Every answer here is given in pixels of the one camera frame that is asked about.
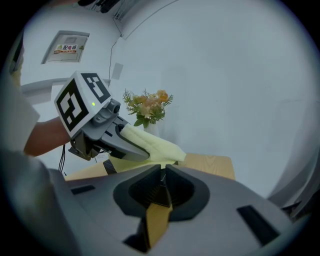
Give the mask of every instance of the white wall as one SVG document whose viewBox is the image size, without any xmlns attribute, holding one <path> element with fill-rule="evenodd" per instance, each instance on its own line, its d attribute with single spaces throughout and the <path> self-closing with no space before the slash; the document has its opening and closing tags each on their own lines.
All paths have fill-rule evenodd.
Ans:
<svg viewBox="0 0 320 256">
<path fill-rule="evenodd" d="M 38 98 L 37 100 L 39 100 L 39 97 L 44 99 L 43 100 L 44 102 L 36 103 L 32 105 L 34 109 L 40 114 L 40 118 L 38 120 L 39 122 L 45 122 L 53 118 L 56 118 L 58 116 L 58 112 L 55 107 L 54 100 L 58 95 L 59 91 L 61 90 L 62 86 L 63 85 L 56 84 L 51 87 L 51 90 L 49 92 L 42 93 L 41 95 L 37 96 Z M 37 102 L 34 100 L 35 97 L 32 97 L 31 95 L 29 95 L 27 99 L 31 103 Z M 68 151 L 68 149 L 70 148 L 71 148 L 70 143 L 67 143 L 65 145 L 65 162 L 64 162 L 64 168 L 63 168 L 63 172 L 65 172 L 66 175 L 82 170 L 83 168 L 87 168 L 96 163 L 95 159 L 91 159 L 90 161 L 87 161 L 70 153 Z M 59 146 L 48 153 L 38 156 L 37 158 L 40 159 L 47 168 L 58 169 L 61 154 L 62 154 L 62 149 L 63 149 L 63 146 Z"/>
<path fill-rule="evenodd" d="M 123 22 L 124 38 L 138 17 L 168 3 L 156 2 Z M 317 52 L 274 1 L 176 1 L 126 39 L 122 57 L 114 95 L 166 89 L 174 100 L 163 138 L 185 152 L 231 157 L 236 180 L 264 197 L 290 182 L 319 145 Z"/>
<path fill-rule="evenodd" d="M 79 63 L 41 64 L 58 31 L 89 33 Z M 110 15 L 83 8 L 56 7 L 36 14 L 24 30 L 21 84 L 70 77 L 76 70 L 109 76 L 110 51 L 120 33 Z"/>
</svg>

